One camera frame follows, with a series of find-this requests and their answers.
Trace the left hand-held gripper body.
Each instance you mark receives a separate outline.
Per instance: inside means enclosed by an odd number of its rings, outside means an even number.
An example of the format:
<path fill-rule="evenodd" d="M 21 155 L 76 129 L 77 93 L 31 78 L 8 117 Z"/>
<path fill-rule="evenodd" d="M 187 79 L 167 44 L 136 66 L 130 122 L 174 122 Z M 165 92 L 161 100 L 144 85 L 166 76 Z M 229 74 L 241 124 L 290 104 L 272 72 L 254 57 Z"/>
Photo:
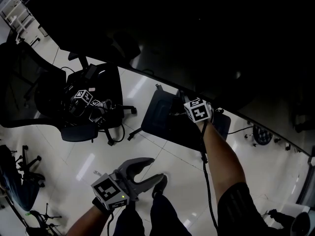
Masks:
<path fill-rule="evenodd" d="M 130 202 L 138 202 L 138 194 L 133 192 L 129 180 L 134 180 L 139 171 L 114 170 L 111 174 L 103 174 L 92 185 L 96 198 L 107 210 L 127 206 Z"/>

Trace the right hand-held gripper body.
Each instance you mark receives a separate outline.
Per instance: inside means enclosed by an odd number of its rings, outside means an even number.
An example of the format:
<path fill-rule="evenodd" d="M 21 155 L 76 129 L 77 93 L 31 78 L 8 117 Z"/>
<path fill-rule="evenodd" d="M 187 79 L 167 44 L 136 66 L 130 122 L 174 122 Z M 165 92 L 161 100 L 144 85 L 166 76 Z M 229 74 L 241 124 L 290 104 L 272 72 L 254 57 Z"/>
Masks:
<path fill-rule="evenodd" d="M 213 108 L 203 99 L 197 98 L 193 101 L 186 102 L 184 109 L 188 118 L 194 123 L 213 119 Z"/>

